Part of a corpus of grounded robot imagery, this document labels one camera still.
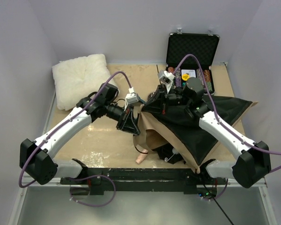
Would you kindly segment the tan fabric pet tent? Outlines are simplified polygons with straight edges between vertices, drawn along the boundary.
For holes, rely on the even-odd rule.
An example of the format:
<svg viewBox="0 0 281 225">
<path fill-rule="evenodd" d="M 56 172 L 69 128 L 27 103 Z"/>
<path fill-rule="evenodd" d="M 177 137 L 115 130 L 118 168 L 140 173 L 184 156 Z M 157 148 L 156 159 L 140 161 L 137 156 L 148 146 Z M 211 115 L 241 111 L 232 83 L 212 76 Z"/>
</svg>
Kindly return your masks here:
<svg viewBox="0 0 281 225">
<path fill-rule="evenodd" d="M 258 102 L 235 97 L 213 96 L 218 115 L 231 126 Z M 185 105 L 169 106 L 165 115 L 139 110 L 139 135 L 133 136 L 134 146 L 141 146 L 150 151 L 170 144 L 174 147 L 187 167 L 200 173 L 199 167 L 209 159 L 220 161 L 234 160 L 225 147 L 207 131 L 199 127 L 199 121 L 193 120 L 185 113 Z"/>
</svg>

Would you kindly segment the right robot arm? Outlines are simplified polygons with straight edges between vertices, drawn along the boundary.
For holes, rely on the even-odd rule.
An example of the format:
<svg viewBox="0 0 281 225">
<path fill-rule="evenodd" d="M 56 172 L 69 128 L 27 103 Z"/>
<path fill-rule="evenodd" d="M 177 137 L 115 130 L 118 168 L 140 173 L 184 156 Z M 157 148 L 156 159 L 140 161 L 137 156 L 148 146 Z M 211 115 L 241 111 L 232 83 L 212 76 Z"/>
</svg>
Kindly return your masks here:
<svg viewBox="0 0 281 225">
<path fill-rule="evenodd" d="M 250 188 L 271 171 L 268 145 L 232 126 L 250 106 L 234 97 L 207 97 L 202 81 L 190 77 L 182 88 L 160 84 L 141 117 L 196 168 L 202 183 L 227 178 Z"/>
</svg>

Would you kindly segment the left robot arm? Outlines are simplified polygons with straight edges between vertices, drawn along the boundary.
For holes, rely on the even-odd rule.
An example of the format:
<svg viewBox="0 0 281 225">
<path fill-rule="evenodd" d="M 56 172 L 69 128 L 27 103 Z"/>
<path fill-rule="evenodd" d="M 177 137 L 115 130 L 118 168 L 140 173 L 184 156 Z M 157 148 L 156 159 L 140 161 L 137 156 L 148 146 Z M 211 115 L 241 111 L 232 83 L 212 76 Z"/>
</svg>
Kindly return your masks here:
<svg viewBox="0 0 281 225">
<path fill-rule="evenodd" d="M 137 119 L 133 115 L 134 104 L 141 102 L 139 95 L 130 88 L 124 106 L 120 107 L 114 101 L 118 93 L 116 86 L 103 83 L 98 91 L 82 98 L 50 131 L 33 141 L 25 139 L 20 145 L 21 174 L 27 173 L 40 185 L 53 178 L 71 178 L 77 184 L 84 183 L 88 178 L 86 165 L 77 159 L 57 162 L 54 158 L 71 138 L 103 116 L 115 120 L 118 130 L 140 134 Z"/>
</svg>

